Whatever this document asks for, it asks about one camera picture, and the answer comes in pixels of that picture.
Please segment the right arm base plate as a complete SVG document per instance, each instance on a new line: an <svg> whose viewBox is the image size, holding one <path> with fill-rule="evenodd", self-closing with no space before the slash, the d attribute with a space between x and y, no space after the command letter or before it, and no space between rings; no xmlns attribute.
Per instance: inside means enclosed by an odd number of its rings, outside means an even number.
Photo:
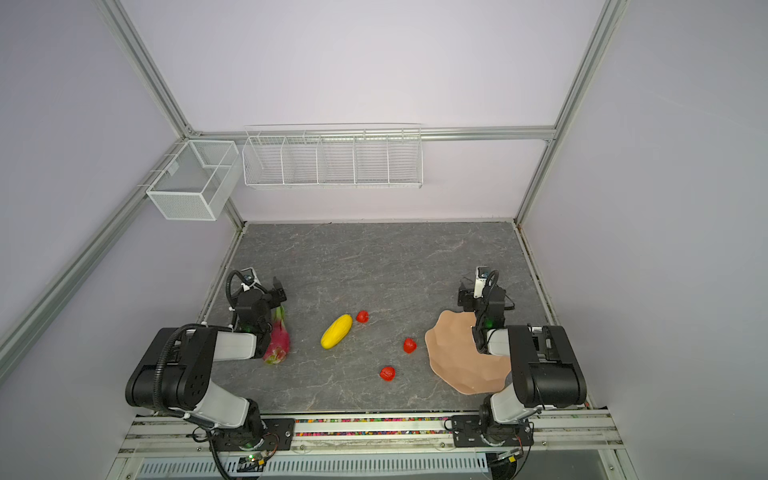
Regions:
<svg viewBox="0 0 768 480"><path fill-rule="evenodd" d="M478 413L453 415L444 421L444 428L453 436L459 448L468 447L529 447L534 444L530 423L499 424Z"/></svg>

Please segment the pink dragon fruit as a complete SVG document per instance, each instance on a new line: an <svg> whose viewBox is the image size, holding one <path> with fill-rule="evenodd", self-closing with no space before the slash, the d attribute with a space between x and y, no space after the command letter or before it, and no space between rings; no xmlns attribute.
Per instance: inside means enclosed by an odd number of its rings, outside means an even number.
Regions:
<svg viewBox="0 0 768 480"><path fill-rule="evenodd" d="M277 307L272 312L271 340L263 356L266 364L280 364L290 352L291 340L285 323L285 315L286 312L283 306Z"/></svg>

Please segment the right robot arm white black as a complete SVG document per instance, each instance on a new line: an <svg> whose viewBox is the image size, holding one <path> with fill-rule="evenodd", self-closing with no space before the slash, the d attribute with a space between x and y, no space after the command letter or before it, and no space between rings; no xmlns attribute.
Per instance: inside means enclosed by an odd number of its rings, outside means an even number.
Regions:
<svg viewBox="0 0 768 480"><path fill-rule="evenodd" d="M474 286L462 284L457 304L475 315L474 345L480 354L506 357L511 383L486 397L475 415L453 416L453 443L467 447L518 447L534 444L533 417L547 407L564 409L586 402L587 386L580 365L561 326L505 324L514 309L499 273L476 269Z"/></svg>

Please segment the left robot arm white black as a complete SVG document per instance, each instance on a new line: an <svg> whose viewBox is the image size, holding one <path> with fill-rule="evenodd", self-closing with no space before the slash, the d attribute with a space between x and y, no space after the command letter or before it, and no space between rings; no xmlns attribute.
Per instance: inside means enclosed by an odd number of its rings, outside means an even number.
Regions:
<svg viewBox="0 0 768 480"><path fill-rule="evenodd" d="M181 418L212 438L216 448L253 451L268 431L256 401L235 395L211 378L216 362L282 362L290 350L287 300L278 278L262 284L252 268L232 270L224 282L231 314L226 326L207 323L162 328L129 377L126 402Z"/></svg>

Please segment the yellow fake mango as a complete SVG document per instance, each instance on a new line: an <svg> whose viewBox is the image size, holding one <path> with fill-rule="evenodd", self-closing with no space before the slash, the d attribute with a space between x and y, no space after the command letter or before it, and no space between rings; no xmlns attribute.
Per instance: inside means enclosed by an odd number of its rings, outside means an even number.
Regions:
<svg viewBox="0 0 768 480"><path fill-rule="evenodd" d="M330 350L337 346L350 332L354 319L349 314L338 317L323 333L321 337L321 346L323 349Z"/></svg>

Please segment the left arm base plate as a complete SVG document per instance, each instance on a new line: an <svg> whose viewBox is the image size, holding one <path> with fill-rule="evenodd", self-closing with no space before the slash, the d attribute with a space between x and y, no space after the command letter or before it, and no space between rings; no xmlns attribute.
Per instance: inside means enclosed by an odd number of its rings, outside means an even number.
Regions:
<svg viewBox="0 0 768 480"><path fill-rule="evenodd" d="M218 452L287 451L291 448L296 420L290 417L262 419L255 431L245 426L215 430L212 441Z"/></svg>

